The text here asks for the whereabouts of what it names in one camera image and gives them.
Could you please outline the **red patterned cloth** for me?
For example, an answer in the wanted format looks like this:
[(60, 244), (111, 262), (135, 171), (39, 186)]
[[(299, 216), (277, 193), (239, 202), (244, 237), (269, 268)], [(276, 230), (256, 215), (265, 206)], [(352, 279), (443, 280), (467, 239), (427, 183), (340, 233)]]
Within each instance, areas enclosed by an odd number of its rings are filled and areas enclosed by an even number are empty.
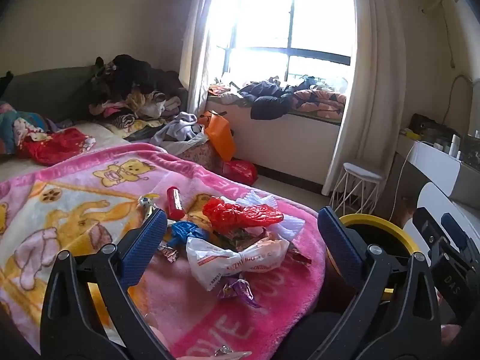
[(95, 143), (92, 136), (74, 127), (54, 133), (28, 127), (19, 135), (16, 153), (36, 164), (52, 166), (89, 151)]

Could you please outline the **white foam net sleeve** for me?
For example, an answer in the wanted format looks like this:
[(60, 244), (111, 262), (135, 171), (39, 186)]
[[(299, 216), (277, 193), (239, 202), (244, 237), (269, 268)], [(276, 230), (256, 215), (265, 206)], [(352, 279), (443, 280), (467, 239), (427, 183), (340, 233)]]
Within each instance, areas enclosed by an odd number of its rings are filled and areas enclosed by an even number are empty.
[[(267, 205), (272, 208), (278, 209), (278, 201), (272, 195), (266, 195), (261, 197), (254, 191), (248, 192), (244, 197), (239, 197), (235, 200), (235, 203), (243, 206), (258, 206)], [(252, 234), (257, 234), (261, 229), (273, 234), (277, 234), (288, 242), (292, 242), (293, 239), (303, 230), (305, 220), (294, 217), (289, 214), (283, 214), (283, 220), (280, 223), (271, 225), (262, 225), (257, 228), (247, 228), (247, 231)]]

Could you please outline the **red cylindrical tube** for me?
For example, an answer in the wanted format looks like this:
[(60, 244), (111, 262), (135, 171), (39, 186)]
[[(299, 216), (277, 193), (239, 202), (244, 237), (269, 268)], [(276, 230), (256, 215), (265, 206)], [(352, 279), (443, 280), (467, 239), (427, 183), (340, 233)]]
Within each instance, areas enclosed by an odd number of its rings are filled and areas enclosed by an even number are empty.
[(182, 206), (182, 197), (177, 187), (170, 187), (167, 190), (168, 218), (179, 221), (185, 216)]

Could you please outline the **white petal shaped cabinet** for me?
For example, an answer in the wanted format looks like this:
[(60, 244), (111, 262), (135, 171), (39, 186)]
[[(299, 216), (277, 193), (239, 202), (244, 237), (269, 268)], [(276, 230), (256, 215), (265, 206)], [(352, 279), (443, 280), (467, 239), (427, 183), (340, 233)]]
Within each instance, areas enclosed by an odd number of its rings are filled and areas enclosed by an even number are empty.
[(451, 196), (446, 195), (433, 182), (423, 186), (419, 197), (413, 200), (412, 208), (405, 211), (400, 227), (410, 236), (419, 250), (427, 254), (429, 247), (422, 238), (420, 232), (413, 224), (413, 212), (417, 208), (424, 207), (435, 219), (438, 225), (447, 231), (441, 224), (441, 217), (449, 213), (460, 225), (461, 229), (479, 247), (479, 185), (476, 184), (467, 193), (454, 192)]

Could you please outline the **red plastic bag on floor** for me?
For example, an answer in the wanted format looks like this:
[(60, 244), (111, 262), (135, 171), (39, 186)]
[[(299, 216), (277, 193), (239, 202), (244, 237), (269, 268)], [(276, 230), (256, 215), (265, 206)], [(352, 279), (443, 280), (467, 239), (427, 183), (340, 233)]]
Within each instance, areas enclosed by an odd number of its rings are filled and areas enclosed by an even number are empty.
[(250, 186), (252, 186), (258, 179), (256, 166), (244, 160), (223, 162), (221, 174), (229, 180)]

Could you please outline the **white printed plastic bag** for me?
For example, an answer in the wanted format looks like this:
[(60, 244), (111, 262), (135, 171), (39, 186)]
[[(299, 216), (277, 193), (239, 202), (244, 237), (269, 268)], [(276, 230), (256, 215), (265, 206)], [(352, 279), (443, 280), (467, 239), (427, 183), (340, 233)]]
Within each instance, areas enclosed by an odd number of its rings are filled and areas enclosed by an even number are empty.
[(202, 287), (211, 291), (223, 277), (242, 272), (264, 273), (278, 268), (289, 245), (283, 238), (265, 237), (245, 250), (235, 252), (222, 249), (204, 239), (190, 237), (185, 249), (191, 274)]

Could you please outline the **green black snack packet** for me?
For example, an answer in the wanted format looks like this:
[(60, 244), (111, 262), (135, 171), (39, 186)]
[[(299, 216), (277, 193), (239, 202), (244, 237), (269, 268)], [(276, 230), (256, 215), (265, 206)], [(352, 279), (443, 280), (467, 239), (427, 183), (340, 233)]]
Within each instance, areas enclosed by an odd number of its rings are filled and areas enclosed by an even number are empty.
[(263, 230), (260, 234), (255, 235), (248, 232), (246, 229), (240, 228), (226, 234), (214, 230), (213, 235), (218, 240), (217, 244), (219, 247), (226, 250), (240, 252), (264, 239), (267, 236), (267, 233)]

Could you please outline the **orange patterned quilt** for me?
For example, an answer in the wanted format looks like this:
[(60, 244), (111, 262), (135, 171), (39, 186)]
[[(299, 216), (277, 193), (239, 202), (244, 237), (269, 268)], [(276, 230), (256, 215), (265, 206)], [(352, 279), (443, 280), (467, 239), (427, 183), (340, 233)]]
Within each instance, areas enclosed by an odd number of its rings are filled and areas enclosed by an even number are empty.
[(292, 109), (333, 123), (340, 123), (347, 97), (323, 89), (302, 89), (292, 95)]

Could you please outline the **dark blue jacket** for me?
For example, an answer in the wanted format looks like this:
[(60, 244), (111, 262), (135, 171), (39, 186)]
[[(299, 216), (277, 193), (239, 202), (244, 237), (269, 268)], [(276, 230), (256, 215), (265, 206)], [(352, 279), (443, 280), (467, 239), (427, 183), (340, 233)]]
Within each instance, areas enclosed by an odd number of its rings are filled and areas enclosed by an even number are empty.
[(239, 94), (250, 106), (253, 120), (279, 119), (292, 109), (292, 93), (269, 81), (252, 82)]

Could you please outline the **blue plastic bag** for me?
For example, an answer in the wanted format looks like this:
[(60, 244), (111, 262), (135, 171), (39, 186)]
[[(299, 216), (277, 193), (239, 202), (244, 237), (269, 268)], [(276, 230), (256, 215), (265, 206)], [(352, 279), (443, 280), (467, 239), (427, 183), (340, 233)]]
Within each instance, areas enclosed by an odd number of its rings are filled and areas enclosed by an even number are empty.
[(167, 242), (167, 246), (175, 249), (179, 245), (185, 245), (190, 237), (207, 241), (209, 239), (209, 232), (199, 228), (199, 226), (193, 222), (178, 221), (171, 226), (171, 239)]

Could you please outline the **orange paper bag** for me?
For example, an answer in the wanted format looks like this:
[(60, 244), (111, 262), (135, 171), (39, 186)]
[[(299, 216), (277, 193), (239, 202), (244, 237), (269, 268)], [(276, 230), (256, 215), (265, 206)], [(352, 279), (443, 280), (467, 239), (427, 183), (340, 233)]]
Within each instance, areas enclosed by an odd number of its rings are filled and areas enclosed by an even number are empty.
[(199, 116), (199, 123), (220, 158), (224, 162), (230, 161), (236, 151), (230, 122), (215, 111), (206, 111)]

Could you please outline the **purple snack wrapper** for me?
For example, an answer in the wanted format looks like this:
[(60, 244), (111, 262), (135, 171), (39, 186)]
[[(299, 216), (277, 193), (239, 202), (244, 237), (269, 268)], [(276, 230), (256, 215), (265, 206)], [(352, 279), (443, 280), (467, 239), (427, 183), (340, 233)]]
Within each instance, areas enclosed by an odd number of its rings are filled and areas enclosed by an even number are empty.
[(261, 308), (251, 291), (250, 283), (241, 275), (229, 276), (224, 279), (223, 286), (217, 294), (219, 299), (238, 298), (254, 309)]

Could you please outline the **yellow silver snack wrapper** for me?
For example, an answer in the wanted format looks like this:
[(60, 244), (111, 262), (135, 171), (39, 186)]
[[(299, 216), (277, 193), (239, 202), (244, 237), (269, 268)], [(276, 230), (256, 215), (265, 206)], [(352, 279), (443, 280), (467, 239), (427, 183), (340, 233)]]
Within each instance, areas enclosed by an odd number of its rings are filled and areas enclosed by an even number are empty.
[(157, 209), (156, 200), (160, 196), (155, 193), (149, 193), (139, 197), (138, 205), (142, 209), (143, 221), (146, 221)]

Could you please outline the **small red candy wrapper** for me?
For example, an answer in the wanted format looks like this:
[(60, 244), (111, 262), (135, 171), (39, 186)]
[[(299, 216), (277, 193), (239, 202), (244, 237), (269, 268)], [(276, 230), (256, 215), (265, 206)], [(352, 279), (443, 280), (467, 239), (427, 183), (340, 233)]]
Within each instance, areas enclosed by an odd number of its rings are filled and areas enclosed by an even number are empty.
[(178, 259), (178, 250), (169, 246), (164, 241), (160, 242), (157, 250), (169, 263), (174, 263)]

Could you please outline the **red plastic bag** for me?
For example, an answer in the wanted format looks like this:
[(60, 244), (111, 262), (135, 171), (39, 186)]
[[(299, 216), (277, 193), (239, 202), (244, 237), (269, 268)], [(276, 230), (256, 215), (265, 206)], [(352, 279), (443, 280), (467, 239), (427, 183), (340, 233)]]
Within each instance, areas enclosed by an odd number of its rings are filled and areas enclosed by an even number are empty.
[(223, 162), (221, 174), (229, 180), (250, 186), (252, 186), (258, 179), (256, 166), (244, 160)]
[(266, 228), (279, 224), (284, 215), (266, 204), (242, 206), (211, 197), (203, 206), (202, 213), (219, 233), (226, 234), (239, 228)]

